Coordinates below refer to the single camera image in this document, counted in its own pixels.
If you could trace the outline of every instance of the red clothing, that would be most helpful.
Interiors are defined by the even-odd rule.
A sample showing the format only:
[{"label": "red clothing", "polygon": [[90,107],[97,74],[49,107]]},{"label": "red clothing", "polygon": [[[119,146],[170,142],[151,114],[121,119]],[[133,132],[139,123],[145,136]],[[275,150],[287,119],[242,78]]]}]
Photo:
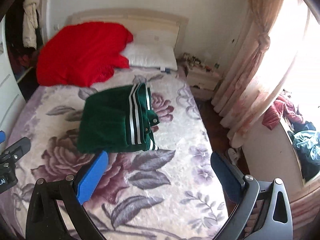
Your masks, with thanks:
[{"label": "red clothing", "polygon": [[37,79],[42,86],[90,87],[114,74],[114,67],[129,68],[119,53],[133,35],[121,24],[88,22],[64,27],[42,48]]},{"label": "red clothing", "polygon": [[303,117],[296,113],[293,103],[284,94],[280,94],[267,109],[262,124],[272,130],[280,122],[282,116],[287,117],[290,122],[305,123]]}]

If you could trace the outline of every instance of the headboard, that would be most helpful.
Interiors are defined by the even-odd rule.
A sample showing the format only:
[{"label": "headboard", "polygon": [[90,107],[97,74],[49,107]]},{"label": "headboard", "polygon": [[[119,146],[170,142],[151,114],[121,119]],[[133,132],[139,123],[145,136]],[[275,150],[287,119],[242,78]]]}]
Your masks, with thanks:
[{"label": "headboard", "polygon": [[71,15],[68,24],[89,21],[117,22],[125,26],[137,43],[161,43],[172,46],[175,54],[181,47],[188,18],[148,9],[93,9]]}]

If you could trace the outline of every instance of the white stripe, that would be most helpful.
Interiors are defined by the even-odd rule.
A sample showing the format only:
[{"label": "white stripe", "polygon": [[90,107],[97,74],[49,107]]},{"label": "white stripe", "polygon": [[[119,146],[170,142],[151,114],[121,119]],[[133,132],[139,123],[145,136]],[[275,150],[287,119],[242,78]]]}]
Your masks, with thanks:
[{"label": "white stripe", "polygon": [[132,93],[133,93],[134,89],[136,88],[136,86],[137,86],[137,84],[135,84],[135,85],[132,86],[132,89],[131,89],[131,92],[130,92],[130,95],[129,95],[129,105],[130,105],[129,122],[130,122],[130,132],[131,132],[131,143],[132,143],[132,144],[135,144],[135,143],[134,143],[134,126],[133,126],[131,96],[132,96]]},{"label": "white stripe", "polygon": [[147,98],[147,109],[150,110],[150,99],[149,99],[149,93],[148,93],[147,85],[146,85],[146,98]]},{"label": "white stripe", "polygon": [[149,150],[151,151],[152,148],[153,148],[153,141],[150,139],[150,148],[149,148]]},{"label": "white stripe", "polygon": [[138,144],[141,144],[141,139],[140,139],[140,122],[139,122],[139,113],[138,113],[138,105],[137,105],[137,100],[135,97],[136,92],[138,91],[139,85],[135,88],[133,92],[133,102],[135,106],[135,116],[136,116],[136,123],[137,123],[137,139],[138,139]]}]

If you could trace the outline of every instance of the nightstand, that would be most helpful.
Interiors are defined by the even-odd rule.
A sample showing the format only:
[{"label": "nightstand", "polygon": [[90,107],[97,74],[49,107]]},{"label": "nightstand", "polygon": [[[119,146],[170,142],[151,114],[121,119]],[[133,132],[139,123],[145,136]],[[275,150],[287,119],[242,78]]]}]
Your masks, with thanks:
[{"label": "nightstand", "polygon": [[218,73],[206,71],[200,67],[190,67],[186,63],[187,82],[195,98],[201,100],[210,100],[213,97],[213,91],[221,80]]}]

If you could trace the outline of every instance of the metal screw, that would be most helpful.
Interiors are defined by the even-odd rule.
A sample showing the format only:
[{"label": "metal screw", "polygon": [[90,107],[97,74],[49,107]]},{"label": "metal screw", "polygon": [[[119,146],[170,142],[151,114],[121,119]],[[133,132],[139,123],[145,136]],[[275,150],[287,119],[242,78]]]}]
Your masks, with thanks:
[{"label": "metal screw", "polygon": [[72,181],[75,178],[72,174],[66,176],[66,181]]},{"label": "metal screw", "polygon": [[244,178],[247,180],[247,181],[253,181],[253,177],[251,175],[245,175]]},{"label": "metal screw", "polygon": [[275,179],[276,184],[281,185],[283,183],[282,179],[276,178]]},{"label": "metal screw", "polygon": [[37,180],[37,184],[38,184],[38,185],[41,185],[43,182],[44,182],[44,179],[43,179],[43,178],[40,178],[40,179]]}]

